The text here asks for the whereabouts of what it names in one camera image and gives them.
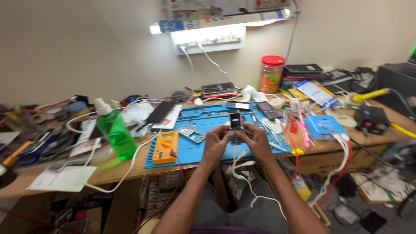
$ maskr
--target blue power supply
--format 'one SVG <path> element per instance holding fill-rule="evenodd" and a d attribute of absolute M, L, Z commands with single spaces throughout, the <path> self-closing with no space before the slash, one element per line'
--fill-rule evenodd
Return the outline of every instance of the blue power supply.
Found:
<path fill-rule="evenodd" d="M 308 115 L 305 125 L 312 137 L 320 141 L 333 141 L 336 140 L 334 134 L 347 133 L 338 121 L 329 115 Z"/>

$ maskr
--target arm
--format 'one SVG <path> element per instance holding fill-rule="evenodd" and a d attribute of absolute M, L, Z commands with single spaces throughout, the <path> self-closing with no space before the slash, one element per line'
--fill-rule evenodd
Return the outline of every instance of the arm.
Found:
<path fill-rule="evenodd" d="M 208 132 L 204 154 L 198 168 L 192 174 L 185 189 L 163 215 L 152 234 L 189 233 L 205 183 L 220 163 L 225 147 L 234 135 L 228 129 L 228 125 L 219 125 Z"/>
<path fill-rule="evenodd" d="M 328 230 L 300 198 L 280 168 L 270 149 L 264 129 L 248 123 L 243 123 L 243 127 L 245 129 L 236 134 L 248 145 L 257 162 L 266 171 L 282 204 L 291 233 L 328 234 Z"/>

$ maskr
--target wall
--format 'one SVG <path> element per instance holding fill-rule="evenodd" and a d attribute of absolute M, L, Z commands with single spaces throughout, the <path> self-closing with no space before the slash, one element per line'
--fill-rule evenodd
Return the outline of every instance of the wall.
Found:
<path fill-rule="evenodd" d="M 73 94 L 120 100 L 167 97 L 221 82 L 202 54 L 175 56 L 169 35 L 151 35 L 159 0 L 0 2 L 0 103 L 45 104 Z M 414 0 L 300 0 L 290 64 L 354 69 L 402 62 L 416 41 Z M 285 55 L 293 20 L 249 28 L 243 49 L 212 52 L 237 85 L 257 85 L 260 59 Z"/>

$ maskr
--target purple shirt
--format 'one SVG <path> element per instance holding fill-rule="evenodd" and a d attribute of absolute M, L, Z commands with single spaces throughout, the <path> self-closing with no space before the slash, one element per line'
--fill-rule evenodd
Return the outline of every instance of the purple shirt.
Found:
<path fill-rule="evenodd" d="M 193 225 L 189 234 L 270 234 L 269 232 L 247 227 Z"/>

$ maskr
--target hand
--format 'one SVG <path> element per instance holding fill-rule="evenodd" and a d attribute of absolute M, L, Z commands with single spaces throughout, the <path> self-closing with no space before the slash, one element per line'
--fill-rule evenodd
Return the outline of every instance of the hand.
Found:
<path fill-rule="evenodd" d="M 248 145 L 251 153 L 260 162 L 274 160 L 274 155 L 270 149 L 269 139 L 267 139 L 266 131 L 253 124 L 243 122 L 244 129 L 237 131 L 235 135 Z"/>
<path fill-rule="evenodd" d="M 208 165 L 212 170 L 219 165 L 227 143 L 233 138 L 234 132 L 229 125 L 218 125 L 207 133 L 204 154 L 201 164 Z"/>

